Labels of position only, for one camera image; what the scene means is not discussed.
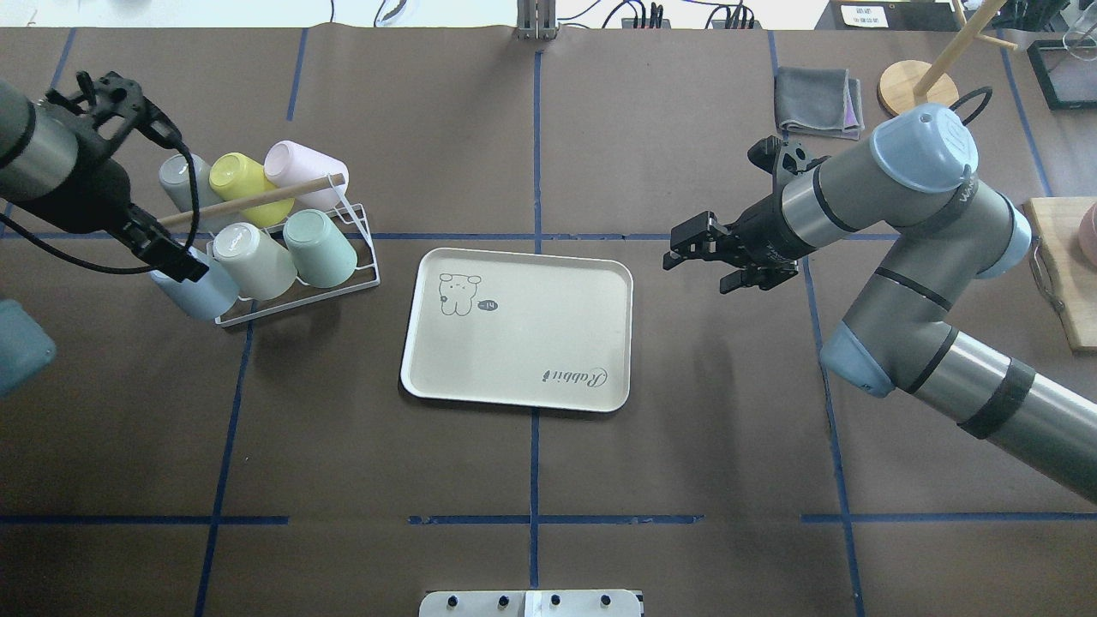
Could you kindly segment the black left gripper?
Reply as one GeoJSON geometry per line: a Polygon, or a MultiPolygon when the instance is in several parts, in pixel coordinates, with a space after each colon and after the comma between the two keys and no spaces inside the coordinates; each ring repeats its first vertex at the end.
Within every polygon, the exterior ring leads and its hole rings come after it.
{"type": "Polygon", "coordinates": [[[67,233],[106,231],[142,260],[169,279],[197,282],[210,271],[193,245],[172,242],[170,232],[131,200],[129,175],[102,148],[72,138],[57,171],[52,172],[54,225],[67,233]]]}

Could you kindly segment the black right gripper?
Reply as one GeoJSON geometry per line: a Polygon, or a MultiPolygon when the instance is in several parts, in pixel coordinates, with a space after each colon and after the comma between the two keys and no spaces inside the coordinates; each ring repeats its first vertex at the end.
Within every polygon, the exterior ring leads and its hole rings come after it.
{"type": "Polygon", "coordinates": [[[765,197],[740,212],[730,224],[712,211],[703,211],[670,231],[670,249],[663,254],[661,269],[669,271],[685,261],[719,261],[736,268],[721,278],[722,296],[756,287],[769,291],[799,274],[802,242],[788,225],[778,195],[765,197]]]}

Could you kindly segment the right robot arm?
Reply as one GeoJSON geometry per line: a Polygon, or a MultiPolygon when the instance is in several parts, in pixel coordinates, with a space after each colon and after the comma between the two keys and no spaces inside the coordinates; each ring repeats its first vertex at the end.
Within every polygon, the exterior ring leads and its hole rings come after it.
{"type": "Polygon", "coordinates": [[[772,192],[728,225],[710,211],[675,226],[663,269],[730,263],[721,293],[768,291],[799,260],[877,223],[898,235],[819,349],[819,363],[877,399],[902,390],[970,436],[1094,501],[1094,403],[947,321],[970,282],[1006,273],[1032,242],[1011,200],[980,180],[979,153],[952,109],[924,103],[866,141],[814,158],[776,135],[748,149],[772,192]]]}

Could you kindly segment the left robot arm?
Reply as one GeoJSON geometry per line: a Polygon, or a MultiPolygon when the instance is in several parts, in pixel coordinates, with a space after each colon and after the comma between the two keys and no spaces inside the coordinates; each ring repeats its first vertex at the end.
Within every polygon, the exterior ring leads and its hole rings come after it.
{"type": "Polygon", "coordinates": [[[78,93],[50,90],[39,101],[3,83],[3,198],[66,233],[105,231],[142,259],[142,271],[197,282],[208,266],[192,254],[192,242],[173,242],[132,202],[129,176],[113,158],[140,130],[192,162],[181,130],[118,72],[93,79],[79,71],[77,82],[78,93]]]}

